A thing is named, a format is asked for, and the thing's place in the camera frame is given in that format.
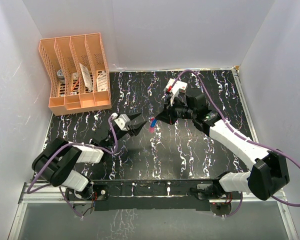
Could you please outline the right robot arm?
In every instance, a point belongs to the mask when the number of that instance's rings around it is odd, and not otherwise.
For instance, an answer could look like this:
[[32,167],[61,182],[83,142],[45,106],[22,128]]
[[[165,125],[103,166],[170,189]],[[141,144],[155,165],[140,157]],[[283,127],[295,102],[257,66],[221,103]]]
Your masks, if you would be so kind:
[[230,192],[254,194],[267,200],[290,182],[286,158],[275,151],[248,142],[248,138],[227,127],[217,111],[209,109],[203,93],[187,94],[186,101],[168,96],[155,120],[173,125],[178,119],[192,120],[199,131],[221,143],[248,168],[247,172],[227,172],[213,182],[213,194],[223,199]]

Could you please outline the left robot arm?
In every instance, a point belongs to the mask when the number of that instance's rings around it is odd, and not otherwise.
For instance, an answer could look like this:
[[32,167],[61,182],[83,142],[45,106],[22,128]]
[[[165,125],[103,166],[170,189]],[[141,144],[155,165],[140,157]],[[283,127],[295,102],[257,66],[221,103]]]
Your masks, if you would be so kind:
[[47,181],[46,186],[66,187],[74,191],[81,199],[90,199],[93,195],[93,183],[76,170],[76,164],[99,164],[108,155],[118,152],[118,141],[126,135],[137,136],[146,121],[132,125],[131,122],[140,113],[127,115],[113,113],[108,118],[109,129],[102,128],[90,144],[66,141],[57,137],[35,158],[32,169],[36,173],[27,189],[34,193],[41,188],[32,189],[39,178]]

